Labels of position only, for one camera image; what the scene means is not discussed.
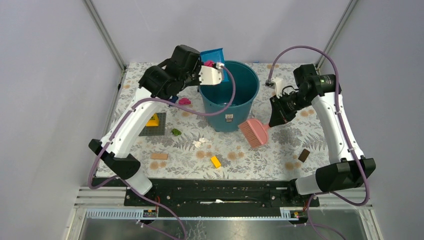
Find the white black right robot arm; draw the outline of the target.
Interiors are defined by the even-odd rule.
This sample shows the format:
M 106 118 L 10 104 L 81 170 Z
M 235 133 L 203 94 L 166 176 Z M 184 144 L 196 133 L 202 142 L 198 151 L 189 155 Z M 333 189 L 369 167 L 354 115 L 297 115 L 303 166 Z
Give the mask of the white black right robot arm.
M 293 180 L 287 201 L 301 205 L 307 195 L 361 187 L 376 169 L 373 158 L 367 158 L 359 147 L 343 111 L 341 87 L 334 74 L 317 74 L 313 64 L 304 64 L 293 71 L 297 89 L 285 93 L 282 78 L 272 77 L 276 95 L 271 97 L 270 127 L 291 122 L 297 112 L 313 107 L 328 148 L 330 164 L 314 174 Z

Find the blue plastic dustpan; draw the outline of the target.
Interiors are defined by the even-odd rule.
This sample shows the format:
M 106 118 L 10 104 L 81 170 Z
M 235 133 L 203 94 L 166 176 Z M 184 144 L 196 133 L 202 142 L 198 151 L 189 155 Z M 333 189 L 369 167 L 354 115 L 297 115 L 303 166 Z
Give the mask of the blue plastic dustpan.
M 209 60 L 213 61 L 214 63 L 225 64 L 225 59 L 224 59 L 224 54 L 223 54 L 222 48 L 201 51 L 200 52 L 200 59 L 201 59 L 201 62 L 202 62 L 202 66 L 203 66 L 204 62 L 209 61 Z M 224 76 L 224 80 L 222 82 L 226 82 L 228 80 L 228 77 L 227 77 L 225 70 L 223 70 L 223 76 Z

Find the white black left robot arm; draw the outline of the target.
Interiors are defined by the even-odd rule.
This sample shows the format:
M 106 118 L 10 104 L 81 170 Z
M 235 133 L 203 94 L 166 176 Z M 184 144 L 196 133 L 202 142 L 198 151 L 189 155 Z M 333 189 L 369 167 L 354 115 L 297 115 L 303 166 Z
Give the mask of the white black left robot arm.
M 144 206 L 154 202 L 155 192 L 130 149 L 161 103 L 168 103 L 188 86 L 200 84 L 201 67 L 198 50 L 183 44 L 176 46 L 170 58 L 144 71 L 131 102 L 109 132 L 88 144 L 96 154 L 95 163 L 103 161 L 136 192 L 136 199 Z

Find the pink hand brush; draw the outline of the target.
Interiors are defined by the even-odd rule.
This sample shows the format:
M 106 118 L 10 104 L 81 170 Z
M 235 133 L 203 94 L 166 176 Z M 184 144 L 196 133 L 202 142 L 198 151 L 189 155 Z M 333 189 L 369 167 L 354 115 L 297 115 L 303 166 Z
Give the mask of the pink hand brush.
M 250 147 L 255 149 L 265 145 L 269 140 L 268 124 L 263 124 L 256 118 L 249 118 L 238 125 Z

